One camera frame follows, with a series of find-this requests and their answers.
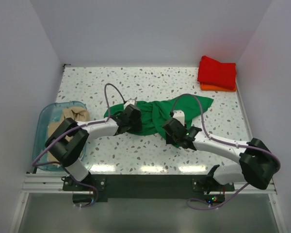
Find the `teal plastic basket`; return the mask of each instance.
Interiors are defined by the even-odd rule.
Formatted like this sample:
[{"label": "teal plastic basket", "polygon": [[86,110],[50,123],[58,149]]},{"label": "teal plastic basket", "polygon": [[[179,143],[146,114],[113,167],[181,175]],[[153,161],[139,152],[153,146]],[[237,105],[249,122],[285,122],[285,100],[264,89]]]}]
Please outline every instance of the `teal plastic basket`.
[{"label": "teal plastic basket", "polygon": [[[85,109],[86,106],[79,102],[79,101],[71,101],[71,102],[64,102],[64,103],[52,103],[46,106],[40,113],[39,121],[37,125],[37,131],[35,133],[34,139],[34,146],[33,146],[33,153],[32,153],[32,160],[36,159],[38,155],[45,149],[45,142],[48,139],[48,126],[51,122],[57,122],[60,120],[60,117],[63,113],[63,109],[71,108],[74,106],[83,107]],[[83,153],[80,157],[84,157],[86,153],[86,145],[83,148]],[[48,162],[48,154],[42,156],[38,163],[46,163]],[[63,170],[61,167],[50,165],[44,165],[38,167],[41,170],[46,171],[61,171]]]}]

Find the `white table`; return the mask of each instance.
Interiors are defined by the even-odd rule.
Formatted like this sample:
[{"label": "white table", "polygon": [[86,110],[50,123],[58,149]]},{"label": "white table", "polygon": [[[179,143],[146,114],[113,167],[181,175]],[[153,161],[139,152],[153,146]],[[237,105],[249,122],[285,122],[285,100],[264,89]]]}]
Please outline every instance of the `white table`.
[{"label": "white table", "polygon": [[[106,108],[103,87],[116,85],[125,99],[168,100],[183,93],[213,98],[204,114],[214,135],[249,140],[237,92],[201,91],[193,67],[67,67],[56,102],[83,102],[92,120],[101,119]],[[121,103],[119,94],[107,89],[110,105]],[[201,117],[193,120],[201,127]],[[92,173],[104,174],[205,174],[214,165],[232,161],[204,151],[166,145],[157,133],[137,136],[125,133],[88,141],[83,163]],[[50,173],[38,169],[37,173]]]}]

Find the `beige cloth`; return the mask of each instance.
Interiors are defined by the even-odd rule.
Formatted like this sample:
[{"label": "beige cloth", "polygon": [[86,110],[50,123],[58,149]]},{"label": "beige cloth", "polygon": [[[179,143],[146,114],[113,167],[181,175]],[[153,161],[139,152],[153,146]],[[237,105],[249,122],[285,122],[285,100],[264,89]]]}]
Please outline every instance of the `beige cloth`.
[{"label": "beige cloth", "polygon": [[[48,137],[50,137],[55,130],[58,128],[58,126],[66,119],[66,118],[72,118],[75,121],[89,121],[89,112],[82,107],[72,107],[72,108],[65,108],[63,109],[63,114],[60,117],[60,120],[58,122],[52,122],[48,125]],[[66,139],[68,141],[71,140],[70,137],[66,136]],[[57,162],[57,159],[49,152],[48,153],[48,161],[49,162]]]}]

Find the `white wall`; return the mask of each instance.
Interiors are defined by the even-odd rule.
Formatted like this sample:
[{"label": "white wall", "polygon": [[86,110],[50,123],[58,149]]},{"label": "white wall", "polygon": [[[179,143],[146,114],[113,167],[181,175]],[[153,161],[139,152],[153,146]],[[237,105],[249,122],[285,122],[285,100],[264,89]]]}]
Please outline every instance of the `white wall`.
[{"label": "white wall", "polygon": [[271,0],[31,0],[64,63],[196,66],[236,62]]},{"label": "white wall", "polygon": [[39,113],[61,63],[29,0],[0,0],[0,233],[8,232],[31,161]]},{"label": "white wall", "polygon": [[291,0],[274,0],[238,62],[250,126],[282,162],[274,176],[291,232]]}]

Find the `black mounting base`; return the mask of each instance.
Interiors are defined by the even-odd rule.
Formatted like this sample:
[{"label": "black mounting base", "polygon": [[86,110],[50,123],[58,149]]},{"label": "black mounting base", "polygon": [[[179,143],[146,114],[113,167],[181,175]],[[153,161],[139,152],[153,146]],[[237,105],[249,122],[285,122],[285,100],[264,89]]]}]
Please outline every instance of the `black mounting base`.
[{"label": "black mounting base", "polygon": [[[206,200],[211,196],[204,192],[209,190],[202,185],[206,175],[91,175],[93,185],[99,191],[100,202],[108,198],[136,199],[188,199]],[[89,191],[78,185],[70,177],[64,177],[64,191]],[[234,191],[234,185],[224,185],[225,191]],[[211,191],[220,192],[223,185],[213,185]]]}]

